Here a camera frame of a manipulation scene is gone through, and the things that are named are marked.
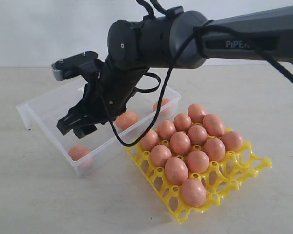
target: white table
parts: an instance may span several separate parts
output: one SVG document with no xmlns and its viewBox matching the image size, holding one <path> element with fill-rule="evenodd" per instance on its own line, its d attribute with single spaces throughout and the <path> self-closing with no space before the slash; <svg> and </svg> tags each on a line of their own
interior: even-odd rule
<svg viewBox="0 0 293 234">
<path fill-rule="evenodd" d="M 272 159 L 272 169 L 182 225 L 125 152 L 80 179 L 38 127 L 25 129 L 15 106 L 59 85 L 49 68 L 0 68 L 0 234 L 293 234 L 293 86 L 274 68 L 173 72 L 180 112 L 205 105 Z"/>
</svg>

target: egg tray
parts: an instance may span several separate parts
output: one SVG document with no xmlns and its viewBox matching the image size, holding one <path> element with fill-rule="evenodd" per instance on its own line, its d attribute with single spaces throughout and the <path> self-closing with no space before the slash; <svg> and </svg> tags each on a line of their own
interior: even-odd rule
<svg viewBox="0 0 293 234">
<path fill-rule="evenodd" d="M 169 147 L 169 142 L 166 140 L 161 141 L 160 144 Z M 150 159 L 150 151 L 142 150 L 139 143 L 133 147 L 126 147 L 126 150 L 132 161 L 138 166 L 146 180 L 151 184 L 157 195 L 180 224 L 188 219 L 192 210 L 203 213 L 211 205 L 220 206 L 221 199 L 226 198 L 230 191 L 239 190 L 248 178 L 255 178 L 261 173 L 263 168 L 272 167 L 270 158 L 258 157 L 252 151 L 252 144 L 249 141 L 245 141 L 240 151 L 226 151 L 225 158 L 221 162 L 209 162 L 209 167 L 204 173 L 189 173 L 189 178 L 202 181 L 207 190 L 206 203 L 199 208 L 194 208 L 183 202 L 180 195 L 180 186 L 169 183 L 165 176 L 164 168 L 153 164 Z M 202 148 L 199 145 L 194 145 L 191 150 L 202 150 Z M 249 159 L 244 163 L 243 159 L 246 158 L 245 154 L 247 152 L 249 152 Z M 176 155 L 175 157 L 183 161 L 186 159 L 181 155 Z"/>
</svg>

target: robotic arm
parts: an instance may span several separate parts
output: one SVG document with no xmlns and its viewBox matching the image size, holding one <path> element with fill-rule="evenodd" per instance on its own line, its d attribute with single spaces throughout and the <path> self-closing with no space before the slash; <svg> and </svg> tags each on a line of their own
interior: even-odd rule
<svg viewBox="0 0 293 234">
<path fill-rule="evenodd" d="M 181 6 L 164 10 L 151 0 L 164 14 L 156 18 L 148 3 L 136 1 L 149 14 L 140 22 L 120 19 L 112 24 L 104 62 L 97 53 L 87 51 L 52 64 L 58 81 L 78 75 L 87 81 L 83 98 L 58 121 L 57 128 L 63 135 L 73 130 L 82 138 L 94 132 L 96 124 L 110 122 L 123 145 L 135 145 L 158 117 L 172 69 L 196 69 L 209 58 L 266 60 L 293 83 L 293 75 L 278 63 L 293 65 L 293 6 L 208 20 L 197 11 L 184 12 Z M 150 126 L 127 144 L 119 138 L 112 122 L 126 111 L 127 102 L 136 92 L 147 92 L 135 88 L 143 75 L 160 82 L 158 76 L 148 72 L 150 68 L 168 68 L 159 105 Z"/>
</svg>

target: white wall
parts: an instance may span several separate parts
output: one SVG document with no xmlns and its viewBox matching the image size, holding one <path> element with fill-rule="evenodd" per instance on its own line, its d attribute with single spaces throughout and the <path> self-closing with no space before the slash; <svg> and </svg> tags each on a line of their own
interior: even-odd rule
<svg viewBox="0 0 293 234">
<path fill-rule="evenodd" d="M 293 0 L 159 2 L 165 8 L 182 5 L 200 11 L 209 19 L 293 5 Z M 135 0 L 0 0 L 0 67 L 49 66 L 84 50 L 104 59 L 110 25 L 117 19 L 140 20 L 145 14 Z M 209 64 L 226 62 L 216 59 Z"/>
</svg>

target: yellow egg tray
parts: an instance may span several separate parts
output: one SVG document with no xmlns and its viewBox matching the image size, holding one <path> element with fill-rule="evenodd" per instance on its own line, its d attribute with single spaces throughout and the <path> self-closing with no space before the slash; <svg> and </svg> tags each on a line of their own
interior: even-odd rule
<svg viewBox="0 0 293 234">
<path fill-rule="evenodd" d="M 161 144 L 169 147 L 169 142 L 163 140 Z M 211 161 L 208 169 L 202 173 L 190 173 L 189 178 L 202 181 L 207 190 L 207 201 L 199 207 L 194 208 L 185 204 L 180 196 L 180 186 L 168 182 L 163 167 L 156 167 L 150 159 L 150 151 L 143 151 L 140 144 L 133 147 L 126 147 L 132 161 L 138 166 L 146 180 L 156 191 L 157 195 L 166 204 L 173 217 L 180 223 L 184 223 L 192 210 L 204 212 L 211 205 L 220 206 L 221 199 L 228 196 L 232 190 L 239 190 L 248 178 L 257 177 L 263 168 L 272 167 L 271 159 L 260 158 L 252 151 L 252 144 L 244 142 L 242 149 L 238 152 L 227 151 L 221 162 Z M 192 150 L 202 150 L 201 146 L 195 145 Z"/>
</svg>

